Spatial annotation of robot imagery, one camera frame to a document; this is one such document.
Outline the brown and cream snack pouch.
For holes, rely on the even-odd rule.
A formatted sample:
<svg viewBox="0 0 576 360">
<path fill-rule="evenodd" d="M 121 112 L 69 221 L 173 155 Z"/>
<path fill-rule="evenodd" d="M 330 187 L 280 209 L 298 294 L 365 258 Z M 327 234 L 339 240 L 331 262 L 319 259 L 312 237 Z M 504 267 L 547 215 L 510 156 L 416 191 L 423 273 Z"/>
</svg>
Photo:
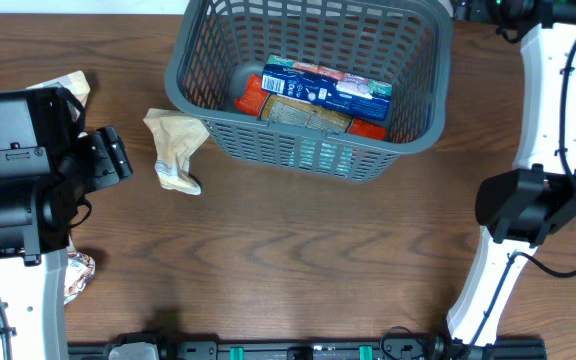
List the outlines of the brown and cream snack pouch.
<svg viewBox="0 0 576 360">
<path fill-rule="evenodd" d="M 80 252 L 69 237 L 67 246 L 68 265 L 64 281 L 64 304 L 67 305 L 78 297 L 89 281 L 94 277 L 96 270 L 95 260 Z"/>
</svg>

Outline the grey plastic laundry basket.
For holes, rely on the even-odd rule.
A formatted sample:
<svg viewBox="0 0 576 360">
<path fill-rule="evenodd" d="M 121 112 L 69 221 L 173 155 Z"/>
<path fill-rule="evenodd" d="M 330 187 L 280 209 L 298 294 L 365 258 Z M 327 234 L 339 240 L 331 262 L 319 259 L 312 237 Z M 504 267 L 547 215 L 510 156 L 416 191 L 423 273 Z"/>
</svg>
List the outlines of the grey plastic laundry basket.
<svg viewBox="0 0 576 360">
<path fill-rule="evenodd" d="M 345 179 L 365 182 L 398 157 L 422 152 L 440 137 L 452 37 L 449 10 L 433 0 L 192 1 L 169 61 L 165 89 L 171 102 L 201 120 L 232 157 L 293 168 L 282 161 L 298 151 L 302 140 L 327 142 L 356 150 Z M 271 55 L 391 84 L 386 138 L 268 122 L 238 111 L 234 100 Z"/>
</svg>

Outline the blue tissue multipack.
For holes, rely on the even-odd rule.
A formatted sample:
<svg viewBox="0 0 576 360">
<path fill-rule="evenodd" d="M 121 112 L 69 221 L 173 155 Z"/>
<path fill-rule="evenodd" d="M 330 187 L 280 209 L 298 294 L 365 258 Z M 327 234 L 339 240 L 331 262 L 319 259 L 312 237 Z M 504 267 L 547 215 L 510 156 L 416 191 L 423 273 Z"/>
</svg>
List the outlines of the blue tissue multipack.
<svg viewBox="0 0 576 360">
<path fill-rule="evenodd" d="M 384 122 L 392 85 L 321 65 L 271 55 L 262 71 L 266 92 L 328 110 Z"/>
</svg>

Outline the orange spaghetti packet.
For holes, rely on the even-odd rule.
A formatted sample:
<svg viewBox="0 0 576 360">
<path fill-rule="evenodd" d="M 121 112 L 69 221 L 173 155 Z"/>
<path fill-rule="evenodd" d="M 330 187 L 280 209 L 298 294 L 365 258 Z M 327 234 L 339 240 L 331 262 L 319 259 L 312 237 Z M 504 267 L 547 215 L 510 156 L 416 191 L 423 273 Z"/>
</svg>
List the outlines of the orange spaghetti packet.
<svg viewBox="0 0 576 360">
<path fill-rule="evenodd" d="M 331 133 L 349 133 L 374 140 L 384 140 L 387 129 L 358 117 L 328 110 L 306 102 L 270 94 L 261 87 L 262 78 L 251 75 L 242 97 L 234 100 L 236 108 L 261 120 L 295 125 Z"/>
</svg>

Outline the mint green wipes packet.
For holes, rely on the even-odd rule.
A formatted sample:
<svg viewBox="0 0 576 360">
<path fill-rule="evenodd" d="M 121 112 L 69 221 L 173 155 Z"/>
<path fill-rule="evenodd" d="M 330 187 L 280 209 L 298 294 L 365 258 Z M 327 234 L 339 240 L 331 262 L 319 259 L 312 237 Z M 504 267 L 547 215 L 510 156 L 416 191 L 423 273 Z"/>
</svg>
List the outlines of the mint green wipes packet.
<svg viewBox="0 0 576 360">
<path fill-rule="evenodd" d="M 346 178 L 354 164 L 356 150 L 337 144 L 302 140 L 298 151 L 292 150 L 282 161 L 288 167 Z"/>
</svg>

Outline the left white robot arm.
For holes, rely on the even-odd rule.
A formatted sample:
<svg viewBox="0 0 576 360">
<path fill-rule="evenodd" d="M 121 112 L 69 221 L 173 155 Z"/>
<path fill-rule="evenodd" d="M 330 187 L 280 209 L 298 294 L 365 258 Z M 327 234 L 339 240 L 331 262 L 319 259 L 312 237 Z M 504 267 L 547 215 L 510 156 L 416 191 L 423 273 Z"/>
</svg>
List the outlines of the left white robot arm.
<svg viewBox="0 0 576 360">
<path fill-rule="evenodd" d="M 70 231 L 87 194 L 133 173 L 114 127 L 85 127 L 65 87 L 0 92 L 0 359 L 69 356 Z"/>
</svg>

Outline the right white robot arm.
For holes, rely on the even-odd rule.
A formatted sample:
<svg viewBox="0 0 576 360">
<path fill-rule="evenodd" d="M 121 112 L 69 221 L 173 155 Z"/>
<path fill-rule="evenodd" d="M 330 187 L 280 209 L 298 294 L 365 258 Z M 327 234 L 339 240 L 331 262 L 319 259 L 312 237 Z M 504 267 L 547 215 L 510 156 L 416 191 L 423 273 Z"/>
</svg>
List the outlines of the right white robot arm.
<svg viewBox="0 0 576 360">
<path fill-rule="evenodd" d="M 546 237 L 576 217 L 576 0 L 456 1 L 458 20 L 493 24 L 521 46 L 524 105 L 519 148 L 509 172 L 484 180 L 475 215 L 481 237 L 464 288 L 446 322 L 447 336 L 427 346 L 429 359 L 533 358 L 527 341 L 497 341 L 515 282 Z"/>
</svg>

